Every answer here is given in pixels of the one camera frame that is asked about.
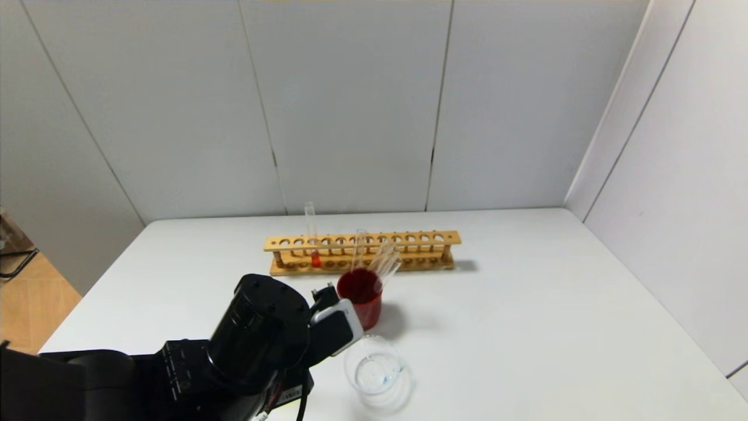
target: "red liquid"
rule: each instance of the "red liquid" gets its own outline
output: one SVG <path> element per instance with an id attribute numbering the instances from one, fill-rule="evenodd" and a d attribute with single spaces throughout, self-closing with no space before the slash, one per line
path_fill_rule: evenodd
<path id="1" fill-rule="evenodd" d="M 319 259 L 319 252 L 312 252 L 312 267 L 322 267 L 322 260 Z"/>
<path id="2" fill-rule="evenodd" d="M 381 283 L 376 273 L 362 267 L 345 272 L 337 281 L 337 294 L 351 300 L 364 330 L 371 329 L 379 321 Z"/>

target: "white table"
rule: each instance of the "white table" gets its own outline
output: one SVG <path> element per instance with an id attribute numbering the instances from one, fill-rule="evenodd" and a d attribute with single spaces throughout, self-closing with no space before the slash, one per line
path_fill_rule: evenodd
<path id="1" fill-rule="evenodd" d="M 319 216 L 320 233 L 456 229 L 454 271 L 399 273 L 375 332 L 416 381 L 395 420 L 748 420 L 748 402 L 636 278 L 566 210 Z M 270 235 L 302 216 L 149 225 L 42 352 L 156 352 L 211 335 Z M 281 278 L 309 301 L 334 276 Z M 316 367 L 305 419 L 374 420 L 342 358 Z M 298 404 L 271 420 L 294 420 Z"/>

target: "wooden test tube rack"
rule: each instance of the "wooden test tube rack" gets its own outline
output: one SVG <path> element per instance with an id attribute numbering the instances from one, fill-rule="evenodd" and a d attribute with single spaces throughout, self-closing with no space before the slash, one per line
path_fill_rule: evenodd
<path id="1" fill-rule="evenodd" d="M 272 276 L 343 273 L 350 269 L 355 234 L 326 234 L 317 237 L 317 245 L 306 235 L 268 237 L 265 251 L 273 253 Z M 367 237 L 364 264 L 374 258 L 385 241 L 396 244 L 400 251 L 399 270 L 454 269 L 451 246 L 461 244 L 457 231 L 370 232 Z M 312 267 L 311 253 L 319 251 L 321 267 Z"/>

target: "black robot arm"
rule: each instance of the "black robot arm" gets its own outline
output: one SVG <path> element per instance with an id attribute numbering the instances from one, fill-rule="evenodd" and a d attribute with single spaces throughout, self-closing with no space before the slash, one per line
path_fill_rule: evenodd
<path id="1" fill-rule="evenodd" d="M 303 408 L 313 386 L 309 368 L 364 334 L 352 304 L 332 285 L 313 298 L 309 307 L 288 285 L 251 274 L 239 281 L 210 339 L 167 341 L 156 354 L 132 356 L 92 350 L 31 357 L 3 347 L 3 420 L 46 411 L 82 421 L 244 421 L 296 399 Z M 6 370 L 18 362 L 23 370 Z M 28 386 L 29 376 L 46 380 Z"/>

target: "wooden floor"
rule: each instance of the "wooden floor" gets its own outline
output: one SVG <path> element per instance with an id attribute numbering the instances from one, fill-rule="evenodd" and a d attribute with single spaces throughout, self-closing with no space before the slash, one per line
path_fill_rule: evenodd
<path id="1" fill-rule="evenodd" d="M 3 259 L 2 272 L 10 272 L 20 260 Z M 10 349 L 36 354 L 80 300 L 80 294 L 39 253 L 0 288 L 0 338 L 10 341 Z"/>

